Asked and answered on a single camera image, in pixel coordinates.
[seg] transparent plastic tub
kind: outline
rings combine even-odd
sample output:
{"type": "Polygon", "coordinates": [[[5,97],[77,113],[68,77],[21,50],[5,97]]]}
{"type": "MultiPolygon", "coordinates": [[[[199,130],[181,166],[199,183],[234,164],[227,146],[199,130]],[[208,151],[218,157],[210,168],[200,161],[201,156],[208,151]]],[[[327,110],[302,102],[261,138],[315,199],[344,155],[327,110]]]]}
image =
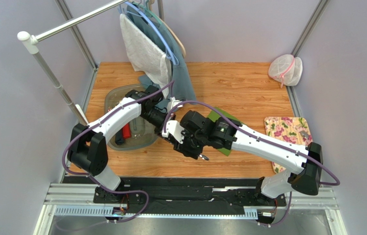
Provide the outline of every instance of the transparent plastic tub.
{"type": "MultiPolygon", "coordinates": [[[[124,98],[127,92],[131,90],[144,91],[146,88],[142,84],[129,85],[116,88],[110,91],[105,97],[105,113],[114,108],[124,98]]],[[[108,142],[108,146],[114,150],[126,151],[143,148],[153,144],[158,138],[155,135],[155,126],[138,117],[129,122],[131,137],[125,139],[121,145],[116,144],[115,136],[108,142]]]]}

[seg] wooden platform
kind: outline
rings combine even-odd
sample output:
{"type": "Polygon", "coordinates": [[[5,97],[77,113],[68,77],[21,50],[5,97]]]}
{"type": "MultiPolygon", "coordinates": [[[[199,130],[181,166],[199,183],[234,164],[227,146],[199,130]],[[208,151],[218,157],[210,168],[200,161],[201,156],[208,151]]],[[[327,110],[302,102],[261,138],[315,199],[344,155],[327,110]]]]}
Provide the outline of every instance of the wooden platform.
{"type": "MultiPolygon", "coordinates": [[[[197,99],[219,107],[250,128],[264,133],[263,119],[268,116],[292,117],[285,88],[267,76],[269,63],[188,63],[197,99]]],[[[94,121],[104,115],[104,100],[114,88],[137,84],[141,72],[130,63],[101,63],[86,116],[94,121]]],[[[207,116],[208,108],[187,105],[177,112],[177,120],[188,110],[207,116]]],[[[210,161],[184,157],[168,142],[158,139],[153,145],[133,150],[114,151],[108,147],[109,166],[120,176],[259,178],[273,175],[271,162],[232,151],[230,156],[211,147],[203,154],[210,161]]],[[[72,170],[80,171],[76,166],[72,170]]]]}

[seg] metal pole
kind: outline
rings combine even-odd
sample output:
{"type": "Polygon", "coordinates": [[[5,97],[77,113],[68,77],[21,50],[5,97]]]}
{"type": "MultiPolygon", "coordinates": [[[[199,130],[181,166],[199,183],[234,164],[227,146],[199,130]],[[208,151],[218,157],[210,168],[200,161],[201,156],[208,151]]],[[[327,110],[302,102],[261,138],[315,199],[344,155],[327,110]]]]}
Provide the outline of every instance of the metal pole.
{"type": "MultiPolygon", "coordinates": [[[[295,57],[298,56],[299,51],[302,49],[302,46],[305,44],[305,41],[308,39],[312,29],[317,24],[318,19],[324,12],[324,9],[327,7],[329,1],[330,0],[320,0],[320,2],[318,2],[317,7],[315,8],[314,12],[309,18],[308,23],[306,24],[304,30],[302,31],[297,43],[295,44],[294,49],[292,49],[291,54],[293,56],[295,57]]],[[[288,96],[292,105],[292,110],[294,111],[294,116],[302,117],[301,108],[299,107],[297,95],[295,94],[294,88],[286,86],[286,89],[288,90],[288,96]]]]}
{"type": "Polygon", "coordinates": [[[306,24],[301,36],[299,37],[297,44],[295,45],[294,49],[292,50],[292,55],[295,57],[298,56],[299,51],[301,50],[302,46],[304,45],[305,41],[307,40],[309,34],[311,33],[312,29],[317,24],[318,19],[324,12],[325,7],[327,7],[327,4],[330,0],[320,0],[317,7],[315,8],[314,12],[311,15],[311,18],[309,18],[308,23],[306,24]]]}
{"type": "MultiPolygon", "coordinates": [[[[66,4],[65,0],[55,0],[56,4],[58,4],[59,9],[61,10],[62,15],[64,16],[65,20],[73,19],[72,13],[69,10],[68,5],[66,4]]],[[[79,47],[81,48],[85,58],[88,60],[88,63],[91,65],[91,68],[96,71],[98,64],[96,63],[92,53],[85,42],[84,37],[81,34],[77,25],[72,26],[72,34],[75,37],[76,41],[78,42],[79,47]]]]}
{"type": "Polygon", "coordinates": [[[78,110],[78,108],[75,106],[75,104],[70,99],[68,93],[66,93],[63,86],[60,84],[58,79],[56,78],[55,74],[50,69],[49,65],[47,65],[45,59],[42,57],[40,52],[37,52],[33,54],[33,57],[36,59],[37,63],[39,63],[40,67],[42,67],[43,71],[46,73],[47,77],[51,80],[54,87],[59,91],[59,94],[61,94],[62,98],[65,100],[66,104],[70,107],[72,112],[78,117],[79,123],[82,125],[87,125],[87,121],[82,116],[81,112],[78,110]]]}
{"type": "Polygon", "coordinates": [[[165,21],[165,15],[163,14],[163,0],[158,0],[159,18],[165,21]]]}
{"type": "Polygon", "coordinates": [[[48,30],[46,32],[43,32],[43,33],[35,36],[35,38],[36,38],[36,40],[38,42],[43,41],[44,39],[46,39],[48,37],[51,37],[51,36],[53,36],[53,35],[55,35],[57,33],[60,33],[60,32],[66,30],[66,29],[68,29],[68,28],[70,28],[70,27],[72,27],[74,25],[77,25],[77,24],[79,24],[79,23],[81,23],[83,21],[86,21],[89,18],[92,18],[92,17],[94,17],[96,15],[99,15],[99,14],[101,14],[101,13],[107,11],[107,10],[110,10],[111,8],[114,8],[114,7],[116,7],[116,6],[124,3],[126,1],[127,0],[116,0],[116,1],[112,1],[112,2],[110,2],[110,3],[108,3],[108,4],[104,5],[104,6],[102,6],[100,8],[97,8],[97,9],[93,10],[90,13],[87,13],[87,14],[85,14],[83,16],[80,16],[80,17],[73,18],[72,20],[63,23],[60,26],[57,26],[57,27],[55,27],[53,29],[50,29],[50,30],[48,30]]]}

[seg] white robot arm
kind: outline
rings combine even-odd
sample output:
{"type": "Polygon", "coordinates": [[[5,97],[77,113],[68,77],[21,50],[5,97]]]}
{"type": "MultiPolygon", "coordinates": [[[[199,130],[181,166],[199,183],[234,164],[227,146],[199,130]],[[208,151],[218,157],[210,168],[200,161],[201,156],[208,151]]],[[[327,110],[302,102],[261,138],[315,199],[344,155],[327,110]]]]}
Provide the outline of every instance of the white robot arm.
{"type": "MultiPolygon", "coordinates": [[[[123,107],[126,103],[140,99],[152,92],[153,88],[151,87],[145,92],[133,90],[113,110],[90,123],[90,126],[99,124],[99,127],[89,131],[69,149],[68,159],[87,171],[108,189],[115,190],[121,179],[107,166],[106,143],[125,124],[141,116],[155,126],[155,132],[160,137],[173,144],[174,150],[181,152],[186,157],[194,159],[201,157],[207,160],[202,155],[203,147],[212,146],[217,149],[226,148],[255,154],[286,167],[284,172],[271,177],[260,178],[256,186],[257,196],[276,198],[293,190],[309,195],[318,194],[321,168],[296,153],[306,153],[322,163],[320,145],[311,143],[309,146],[303,146],[286,143],[258,133],[238,121],[231,120],[241,130],[258,136],[257,139],[254,139],[233,128],[222,118],[212,121],[194,111],[188,111],[181,122],[169,120],[164,123],[166,114],[155,108],[155,105],[162,100],[162,97],[159,96],[123,107]],[[115,112],[115,114],[107,119],[112,112],[115,112]],[[164,124],[166,125],[166,131],[162,130],[164,124]],[[270,142],[277,143],[279,147],[270,144],[270,142]]],[[[81,124],[75,126],[71,139],[85,129],[87,127],[81,124]]]]}

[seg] floral pot holder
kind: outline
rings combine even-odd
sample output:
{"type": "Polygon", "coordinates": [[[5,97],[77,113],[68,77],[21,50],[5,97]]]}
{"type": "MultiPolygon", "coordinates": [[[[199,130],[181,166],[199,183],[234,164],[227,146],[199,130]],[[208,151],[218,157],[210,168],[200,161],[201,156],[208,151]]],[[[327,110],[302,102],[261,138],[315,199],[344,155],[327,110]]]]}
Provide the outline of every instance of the floral pot holder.
{"type": "MultiPolygon", "coordinates": [[[[266,117],[266,134],[281,141],[309,145],[312,142],[308,123],[303,117],[266,117]]],[[[273,171],[279,173],[285,168],[272,163],[273,171]]]]}

